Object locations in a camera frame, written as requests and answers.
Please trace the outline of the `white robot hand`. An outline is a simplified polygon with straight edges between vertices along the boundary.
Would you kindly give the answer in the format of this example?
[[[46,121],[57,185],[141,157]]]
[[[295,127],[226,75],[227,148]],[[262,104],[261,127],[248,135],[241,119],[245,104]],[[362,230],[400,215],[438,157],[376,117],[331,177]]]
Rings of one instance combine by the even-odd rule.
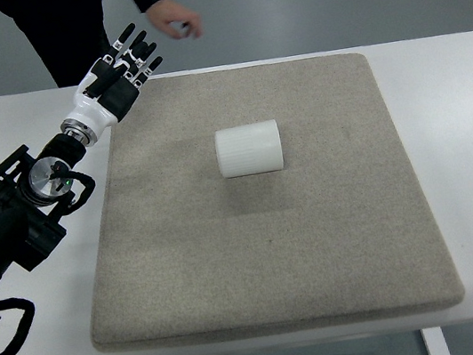
[[[134,23],[130,23],[124,29],[110,46],[112,52],[123,49],[135,27]],[[138,88],[163,62],[163,57],[158,56],[137,74],[157,47],[155,42],[146,42],[146,35],[147,31],[142,30],[118,61],[110,57],[95,61],[76,89],[74,109],[60,125],[62,133],[84,146],[92,145],[106,128],[124,119],[139,96]]]

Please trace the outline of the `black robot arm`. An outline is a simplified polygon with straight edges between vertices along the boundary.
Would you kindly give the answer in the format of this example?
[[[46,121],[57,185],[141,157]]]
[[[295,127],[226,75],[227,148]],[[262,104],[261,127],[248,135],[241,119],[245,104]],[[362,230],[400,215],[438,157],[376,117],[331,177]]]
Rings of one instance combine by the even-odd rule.
[[[129,24],[98,58],[74,94],[74,109],[60,133],[37,157],[27,146],[0,164],[0,280],[13,263],[33,270],[66,235],[60,219],[84,206],[95,189],[91,176],[74,170],[103,132],[127,116],[161,57],[156,44]]]

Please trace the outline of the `person's bare hand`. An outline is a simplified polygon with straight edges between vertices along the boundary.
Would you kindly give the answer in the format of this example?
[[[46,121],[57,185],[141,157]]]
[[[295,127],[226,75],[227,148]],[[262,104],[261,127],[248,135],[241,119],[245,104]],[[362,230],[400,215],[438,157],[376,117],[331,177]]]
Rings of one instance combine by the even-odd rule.
[[[145,14],[153,27],[172,39],[198,39],[203,34],[199,13],[173,0],[159,0]]]

